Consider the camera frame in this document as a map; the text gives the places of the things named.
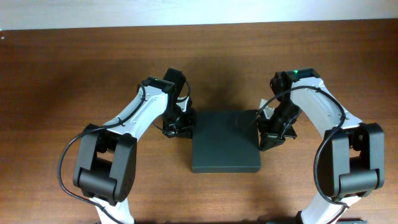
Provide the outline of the dark green box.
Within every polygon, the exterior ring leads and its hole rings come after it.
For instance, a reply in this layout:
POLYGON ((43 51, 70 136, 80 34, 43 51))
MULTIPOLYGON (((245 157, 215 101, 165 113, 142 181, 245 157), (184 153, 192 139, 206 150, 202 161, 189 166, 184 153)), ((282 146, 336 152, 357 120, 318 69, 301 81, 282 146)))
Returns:
POLYGON ((194 173, 255 173, 261 169, 256 110, 199 111, 193 129, 194 173))

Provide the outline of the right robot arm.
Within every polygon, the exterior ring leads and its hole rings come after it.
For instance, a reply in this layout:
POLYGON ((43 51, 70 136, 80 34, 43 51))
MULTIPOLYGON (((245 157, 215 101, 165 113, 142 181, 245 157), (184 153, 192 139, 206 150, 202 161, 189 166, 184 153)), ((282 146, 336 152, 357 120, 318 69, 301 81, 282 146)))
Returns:
POLYGON ((270 108, 266 100, 260 104, 260 151, 295 139, 293 125, 301 113, 322 137, 313 162, 317 193, 287 223, 339 223, 354 203, 384 185, 384 131, 344 108, 312 68, 276 72, 270 86, 279 105, 270 108))

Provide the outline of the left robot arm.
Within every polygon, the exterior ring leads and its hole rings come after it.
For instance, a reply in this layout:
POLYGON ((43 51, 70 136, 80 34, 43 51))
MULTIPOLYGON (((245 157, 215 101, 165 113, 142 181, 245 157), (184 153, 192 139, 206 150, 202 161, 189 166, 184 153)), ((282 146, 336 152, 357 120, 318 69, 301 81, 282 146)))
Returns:
POLYGON ((192 138, 195 110, 189 96, 180 96, 187 83, 173 68, 163 78, 149 77, 122 112, 101 126, 89 124, 78 136, 73 184, 96 207, 100 223, 134 223, 127 196, 136 175, 137 143, 157 118, 168 138, 192 138))

